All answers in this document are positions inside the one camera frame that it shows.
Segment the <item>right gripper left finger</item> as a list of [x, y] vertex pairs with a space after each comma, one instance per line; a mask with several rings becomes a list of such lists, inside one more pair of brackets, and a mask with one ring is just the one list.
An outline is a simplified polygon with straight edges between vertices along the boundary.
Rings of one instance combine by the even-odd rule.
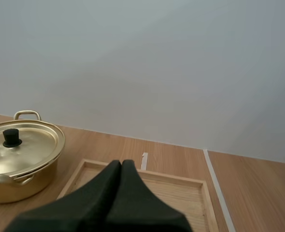
[[76, 191], [18, 215], [7, 232], [86, 232], [102, 224], [116, 196], [121, 163], [114, 160]]

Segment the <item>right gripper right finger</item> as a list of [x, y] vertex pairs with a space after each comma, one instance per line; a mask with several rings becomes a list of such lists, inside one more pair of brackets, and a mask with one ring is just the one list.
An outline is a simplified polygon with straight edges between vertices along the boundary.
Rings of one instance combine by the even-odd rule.
[[140, 178], [134, 161], [121, 166], [118, 190], [106, 217], [107, 232], [190, 232], [185, 215], [159, 199]]

